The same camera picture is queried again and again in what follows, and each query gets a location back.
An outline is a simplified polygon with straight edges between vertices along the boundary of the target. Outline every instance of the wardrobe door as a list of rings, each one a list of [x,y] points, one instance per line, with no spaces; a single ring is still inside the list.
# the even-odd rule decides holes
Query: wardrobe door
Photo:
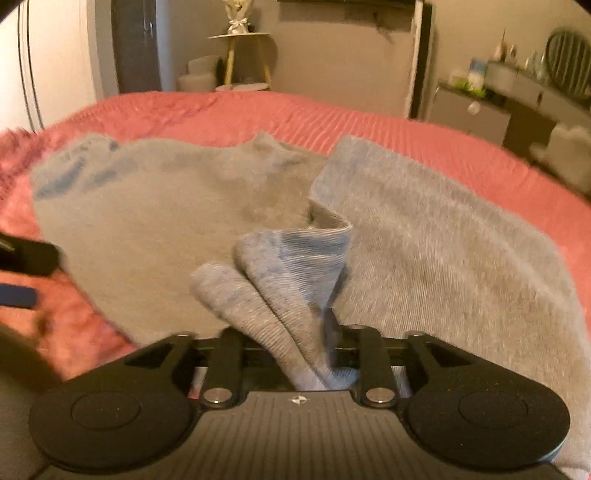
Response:
[[[96,102],[86,4],[87,0],[24,0],[22,4],[30,9],[31,87],[44,127]]]
[[[0,131],[31,130],[18,60],[18,33],[18,10],[14,9],[0,23]],[[26,57],[22,56],[21,60],[25,67]]]

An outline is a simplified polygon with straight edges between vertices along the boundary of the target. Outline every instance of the round white table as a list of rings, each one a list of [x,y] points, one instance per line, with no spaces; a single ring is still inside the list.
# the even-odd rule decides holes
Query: round white table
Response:
[[[232,73],[234,71],[234,56],[236,54],[236,41],[239,38],[246,38],[246,37],[253,37],[256,39],[256,46],[258,48],[259,58],[261,59],[263,74],[265,75],[265,82],[271,87],[271,70],[269,69],[269,65],[265,61],[265,56],[263,55],[262,51],[262,43],[261,37],[263,35],[269,35],[265,32],[252,32],[252,33],[236,33],[236,34],[226,34],[226,35],[214,35],[213,37],[208,37],[210,40],[215,38],[227,38],[228,39],[228,55],[226,58],[226,75],[224,79],[224,85],[231,85],[232,84]]]

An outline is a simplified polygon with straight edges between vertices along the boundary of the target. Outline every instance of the gray cloth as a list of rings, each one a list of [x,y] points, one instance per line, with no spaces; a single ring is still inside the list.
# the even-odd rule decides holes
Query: gray cloth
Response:
[[[333,371],[324,348],[334,303],[343,324],[423,330],[553,388],[572,416],[560,464],[588,471],[589,341],[555,245],[354,138],[341,140],[308,206],[323,166],[267,135],[229,149],[92,137],[35,169],[34,206],[76,282],[139,342],[215,335],[220,316],[296,386],[341,388],[355,376]],[[191,288],[212,313],[189,294],[190,272],[208,260]]]
[[[333,310],[341,324],[393,337],[424,331],[558,392],[571,413],[558,464],[586,479],[591,350],[574,284],[547,236],[355,138],[340,141],[314,182],[310,213],[316,228],[241,238],[236,269],[202,266],[195,295],[265,345],[295,385],[332,388],[338,382],[317,339],[339,279]]]
[[[35,167],[34,209],[65,269],[132,340],[209,338],[227,325],[195,301],[191,272],[231,261],[250,231],[305,226],[324,161],[268,134],[235,148],[91,135]]]

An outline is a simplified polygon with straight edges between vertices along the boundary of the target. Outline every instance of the pink bedspread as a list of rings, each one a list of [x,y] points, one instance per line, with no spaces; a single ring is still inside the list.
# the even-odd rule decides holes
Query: pink bedspread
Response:
[[[266,131],[285,142],[328,153],[341,135],[364,137],[452,177],[554,239],[561,249],[591,329],[591,206],[510,153],[462,133],[404,119],[322,105],[297,96],[254,93],[144,93],[108,99],[34,135],[0,136],[0,229],[39,238],[29,166],[90,132],[118,141],[161,137],[225,147]],[[64,274],[33,279],[0,273],[1,282],[41,294],[38,315],[0,310],[0,320],[38,340],[39,351],[71,378],[134,347],[96,312]]]

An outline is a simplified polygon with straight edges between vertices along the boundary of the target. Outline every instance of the gray nightstand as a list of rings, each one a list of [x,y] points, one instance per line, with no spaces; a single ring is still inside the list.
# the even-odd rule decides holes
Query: gray nightstand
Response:
[[[439,85],[429,121],[502,146],[511,114],[485,100]]]

